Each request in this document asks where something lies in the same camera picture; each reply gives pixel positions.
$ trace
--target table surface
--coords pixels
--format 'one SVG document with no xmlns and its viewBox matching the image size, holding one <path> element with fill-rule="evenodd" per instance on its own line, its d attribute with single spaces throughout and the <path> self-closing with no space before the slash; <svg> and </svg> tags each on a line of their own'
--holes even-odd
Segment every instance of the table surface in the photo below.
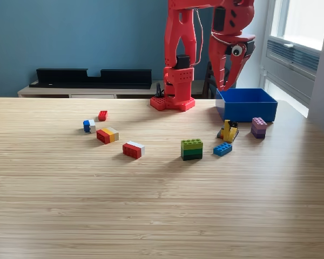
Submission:
<svg viewBox="0 0 324 259">
<path fill-rule="evenodd" d="M 119 141 L 83 132 L 100 110 Z M 221 126 L 214 100 L 0 99 L 0 258 L 324 258 L 324 134 L 280 102 L 265 140 L 239 124 L 220 158 Z M 202 160 L 181 160 L 189 138 Z"/>
</svg>

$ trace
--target cable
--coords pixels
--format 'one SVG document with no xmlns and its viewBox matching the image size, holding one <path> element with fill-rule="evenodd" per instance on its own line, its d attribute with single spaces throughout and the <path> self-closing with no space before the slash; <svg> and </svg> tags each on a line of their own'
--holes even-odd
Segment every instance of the cable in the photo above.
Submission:
<svg viewBox="0 0 324 259">
<path fill-rule="evenodd" d="M 204 42 L 204 37 L 203 37 L 203 25 L 201 24 L 201 20 L 200 20 L 200 16 L 199 16 L 199 10 L 196 9 L 195 10 L 197 12 L 197 16 L 198 16 L 198 21 L 199 21 L 199 25 L 200 25 L 200 28 L 201 28 L 201 44 L 200 44 L 200 50 L 199 50 L 199 60 L 198 62 L 194 63 L 193 65 L 191 66 L 196 66 L 200 63 L 201 61 L 201 52 L 203 50 L 203 42 Z"/>
</svg>

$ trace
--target blue plastic box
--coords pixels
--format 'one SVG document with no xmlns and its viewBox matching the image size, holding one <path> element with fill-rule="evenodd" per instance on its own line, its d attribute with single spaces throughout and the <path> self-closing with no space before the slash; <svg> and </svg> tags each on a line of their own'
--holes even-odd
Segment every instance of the blue plastic box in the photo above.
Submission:
<svg viewBox="0 0 324 259">
<path fill-rule="evenodd" d="M 231 88 L 216 93 L 216 107 L 222 120 L 252 122 L 261 117 L 265 122 L 275 120 L 277 101 L 261 88 Z"/>
</svg>

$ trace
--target lego brick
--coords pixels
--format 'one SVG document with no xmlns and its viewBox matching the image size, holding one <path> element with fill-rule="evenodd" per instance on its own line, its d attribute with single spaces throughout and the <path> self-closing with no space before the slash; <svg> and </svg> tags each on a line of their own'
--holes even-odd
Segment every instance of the lego brick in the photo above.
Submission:
<svg viewBox="0 0 324 259">
<path fill-rule="evenodd" d="M 268 127 L 262 118 L 253 118 L 252 125 L 254 125 L 258 130 L 266 130 Z"/>
<path fill-rule="evenodd" d="M 214 154 L 218 156 L 224 156 L 233 150 L 233 146 L 228 143 L 223 143 L 214 148 Z"/>
<path fill-rule="evenodd" d="M 110 143 L 110 137 L 107 133 L 102 131 L 102 129 L 98 130 L 96 132 L 97 139 L 103 142 L 104 144 L 109 144 Z"/>
<path fill-rule="evenodd" d="M 113 134 L 114 134 L 114 141 L 118 141 L 119 140 L 119 132 L 116 131 L 115 129 L 111 128 L 111 127 L 108 127 L 107 129 L 110 130 L 111 132 L 113 132 Z"/>
<path fill-rule="evenodd" d="M 203 154 L 203 149 L 190 149 L 190 150 L 183 150 L 183 148 L 181 148 L 181 156 L 186 156 L 186 155 L 199 155 L 199 154 Z"/>
<path fill-rule="evenodd" d="M 126 143 L 123 144 L 123 153 L 130 157 L 138 159 L 141 157 L 141 148 Z"/>
<path fill-rule="evenodd" d="M 115 136 L 114 136 L 114 133 L 113 132 L 111 132 L 108 128 L 103 128 L 102 130 L 109 135 L 110 142 L 114 142 L 115 141 Z"/>
<path fill-rule="evenodd" d="M 96 133 L 96 126 L 90 126 L 90 133 Z"/>
<path fill-rule="evenodd" d="M 129 142 L 127 142 L 127 144 L 140 148 L 141 149 L 141 155 L 142 156 L 145 155 L 145 146 L 144 145 L 135 143 L 133 141 L 129 141 Z"/>
<path fill-rule="evenodd" d="M 251 126 L 251 130 L 254 131 L 256 134 L 266 134 L 266 129 L 257 129 L 254 124 Z"/>
<path fill-rule="evenodd" d="M 100 111 L 98 114 L 99 121 L 105 121 L 108 118 L 108 111 Z"/>
<path fill-rule="evenodd" d="M 239 130 L 237 128 L 231 128 L 231 130 L 229 131 L 229 136 L 228 139 L 226 140 L 226 142 L 234 142 L 234 140 L 236 139 L 236 137 L 239 134 Z"/>
<path fill-rule="evenodd" d="M 83 121 L 83 127 L 86 133 L 90 133 L 90 122 L 88 120 Z"/>
<path fill-rule="evenodd" d="M 181 147 L 183 150 L 201 149 L 201 148 L 203 148 L 203 142 L 201 142 L 200 139 L 182 140 Z"/>
<path fill-rule="evenodd" d="M 253 129 L 251 129 L 251 133 L 254 135 L 254 137 L 256 139 L 264 139 L 265 138 L 265 134 L 257 134 L 253 131 Z"/>
<path fill-rule="evenodd" d="M 89 124 L 90 124 L 90 127 L 96 125 L 94 120 L 88 120 L 88 122 L 89 122 Z"/>
<path fill-rule="evenodd" d="M 181 158 L 182 158 L 184 161 L 195 160 L 195 159 L 202 159 L 202 158 L 203 158 L 203 154 L 197 154 L 197 155 L 184 155 L 184 156 L 181 156 Z"/>
</svg>

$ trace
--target robotic arm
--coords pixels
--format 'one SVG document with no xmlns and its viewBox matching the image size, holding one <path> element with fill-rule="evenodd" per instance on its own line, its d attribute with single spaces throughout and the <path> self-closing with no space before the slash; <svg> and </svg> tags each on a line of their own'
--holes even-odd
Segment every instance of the robotic arm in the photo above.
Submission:
<svg viewBox="0 0 324 259">
<path fill-rule="evenodd" d="M 200 8 L 214 7 L 209 55 L 219 91 L 226 91 L 235 83 L 255 49 L 255 36 L 242 35 L 242 30 L 251 23 L 254 16 L 253 2 L 254 0 L 168 0 L 165 98 L 152 98 L 150 103 L 153 107 L 160 111 L 166 108 L 185 111 L 194 106 L 191 84 L 194 66 L 199 63 L 196 62 L 197 40 L 193 23 L 195 9 L 198 12 Z M 184 43 L 185 54 L 177 56 L 180 39 Z M 224 86 L 226 55 L 231 56 L 232 68 Z"/>
</svg>

